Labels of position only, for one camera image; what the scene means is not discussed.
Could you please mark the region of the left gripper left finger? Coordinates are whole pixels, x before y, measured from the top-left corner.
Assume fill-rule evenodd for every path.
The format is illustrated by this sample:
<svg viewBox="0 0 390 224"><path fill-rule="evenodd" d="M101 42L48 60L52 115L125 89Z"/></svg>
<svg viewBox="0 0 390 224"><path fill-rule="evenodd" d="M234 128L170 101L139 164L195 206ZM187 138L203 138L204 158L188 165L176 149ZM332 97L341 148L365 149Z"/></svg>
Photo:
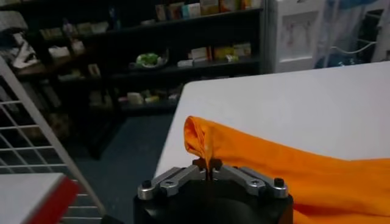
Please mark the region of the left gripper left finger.
<svg viewBox="0 0 390 224"><path fill-rule="evenodd" d="M193 160L188 167L172 167L161 175L143 181L137 189L137 197L140 200L152 200L159 193L164 193L167 197L179 193L179 189L192 180L207 179L207 165L204 159Z"/></svg>

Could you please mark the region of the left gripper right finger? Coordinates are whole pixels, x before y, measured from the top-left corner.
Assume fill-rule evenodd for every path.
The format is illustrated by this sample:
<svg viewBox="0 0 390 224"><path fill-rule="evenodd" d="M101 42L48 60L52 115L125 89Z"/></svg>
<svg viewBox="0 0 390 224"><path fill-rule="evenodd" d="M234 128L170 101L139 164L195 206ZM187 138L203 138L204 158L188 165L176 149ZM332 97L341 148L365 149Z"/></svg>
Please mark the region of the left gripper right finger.
<svg viewBox="0 0 390 224"><path fill-rule="evenodd" d="M277 199L288 197L288 186L284 179L267 177L249 167L226 165L220 159L210 160L210 177L213 180L234 181L253 196L267 194Z"/></svg>

